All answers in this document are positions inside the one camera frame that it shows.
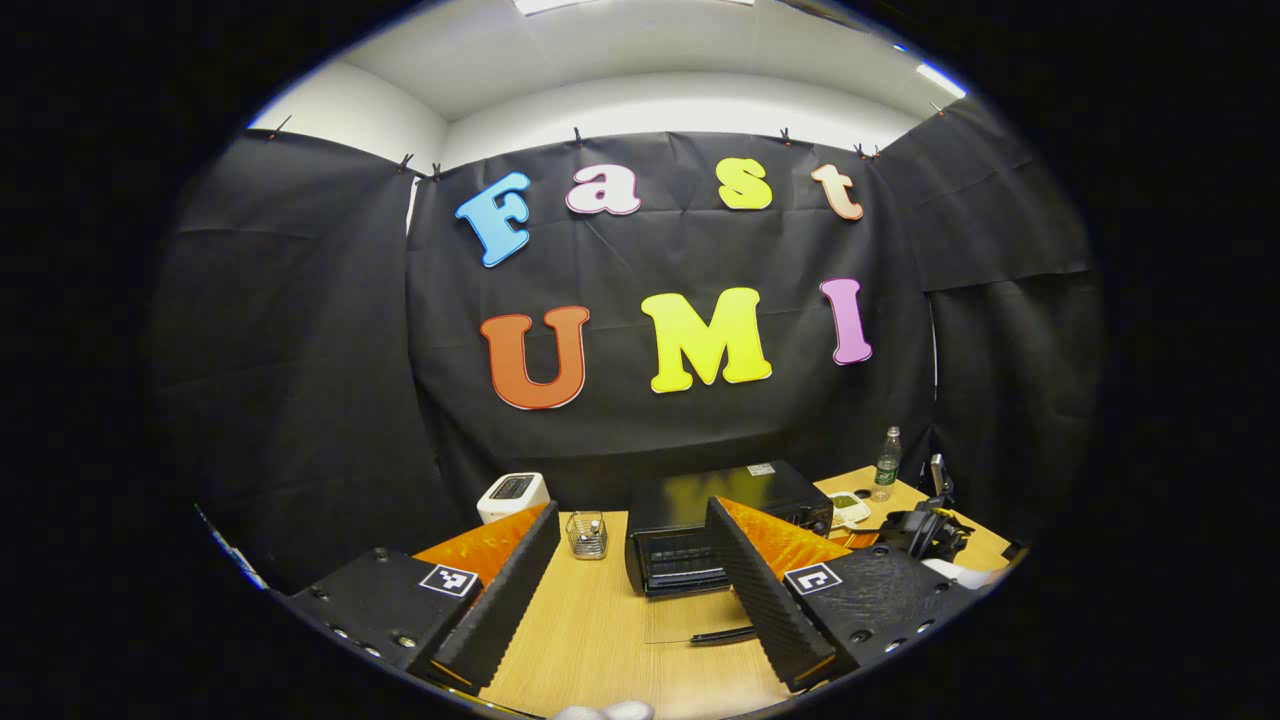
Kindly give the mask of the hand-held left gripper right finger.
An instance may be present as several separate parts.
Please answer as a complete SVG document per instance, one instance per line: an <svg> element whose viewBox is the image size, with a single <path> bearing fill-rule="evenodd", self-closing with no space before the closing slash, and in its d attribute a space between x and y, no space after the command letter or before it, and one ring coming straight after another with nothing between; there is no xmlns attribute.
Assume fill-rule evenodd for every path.
<svg viewBox="0 0 1280 720"><path fill-rule="evenodd" d="M708 500L705 529L791 692L888 662L986 593L895 544L849 548L723 497Z"/></svg>

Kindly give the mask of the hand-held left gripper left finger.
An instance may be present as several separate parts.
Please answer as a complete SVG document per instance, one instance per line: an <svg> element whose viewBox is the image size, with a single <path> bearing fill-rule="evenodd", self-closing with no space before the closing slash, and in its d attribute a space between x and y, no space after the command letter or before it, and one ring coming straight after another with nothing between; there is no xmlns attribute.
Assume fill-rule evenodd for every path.
<svg viewBox="0 0 1280 720"><path fill-rule="evenodd" d="M285 597L321 633L401 673L488 687L561 542L548 501L416 555L371 550Z"/></svg>

